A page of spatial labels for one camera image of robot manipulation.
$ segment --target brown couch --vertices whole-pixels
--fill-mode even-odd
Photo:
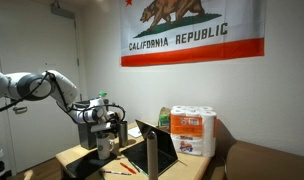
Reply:
[[[203,180],[304,180],[304,157],[234,139],[218,122],[217,147]]]

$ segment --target paper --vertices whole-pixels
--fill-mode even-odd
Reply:
[[[128,133],[129,133],[131,136],[135,137],[135,138],[142,136],[139,127],[135,127],[135,128],[129,129],[129,130],[128,130]]]

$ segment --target california republic flag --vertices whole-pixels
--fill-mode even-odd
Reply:
[[[121,1],[121,65],[264,55],[266,0]]]

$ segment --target open laptop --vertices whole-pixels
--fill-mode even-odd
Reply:
[[[142,121],[136,120],[136,123],[141,131],[144,141],[123,150],[121,153],[127,157],[129,161],[133,162],[144,172],[149,174],[147,136],[151,131],[154,131],[158,140],[158,175],[160,175],[178,160],[171,135]]]

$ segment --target black cable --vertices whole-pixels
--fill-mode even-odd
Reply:
[[[41,82],[39,82],[38,85],[37,85],[32,91],[30,91],[29,93],[27,93],[26,95],[24,95],[24,96],[21,97],[20,99],[18,99],[18,100],[16,100],[16,101],[12,102],[12,103],[10,103],[10,104],[8,104],[8,105],[6,105],[6,106],[1,107],[1,108],[0,108],[0,112],[1,112],[1,111],[4,111],[4,110],[6,110],[6,109],[9,109],[9,108],[12,107],[12,106],[17,105],[19,102],[23,101],[27,96],[29,96],[29,95],[31,95],[32,93],[34,93],[34,91],[36,91],[36,90],[41,86],[41,84],[43,83],[43,81],[45,80],[45,78],[46,78],[47,76],[48,76],[48,73],[45,74],[45,76],[42,78]]]
[[[125,118],[125,110],[123,107],[119,106],[119,105],[115,105],[115,104],[105,104],[105,105],[99,105],[99,106],[93,106],[89,109],[92,109],[92,108],[96,108],[96,107],[115,107],[115,108],[119,108],[122,110],[122,113],[123,113],[123,116],[122,116],[122,119],[120,121],[123,121],[124,118]]]
[[[95,107],[99,107],[99,106],[94,106],[94,107],[90,107],[90,108],[84,108],[81,112],[82,112],[82,118],[83,118],[83,121],[85,122],[85,123],[87,123],[87,124],[89,124],[89,122],[85,119],[85,111],[88,111],[88,110],[91,110],[91,109],[95,109]]]
[[[66,100],[65,100],[63,92],[62,92],[62,89],[61,89],[59,83],[57,82],[55,75],[53,73],[49,73],[49,74],[50,74],[50,79],[55,83],[56,87],[58,88],[59,94],[60,94],[61,99],[63,101],[63,105],[66,109],[66,112],[70,112],[71,110],[67,106]]]

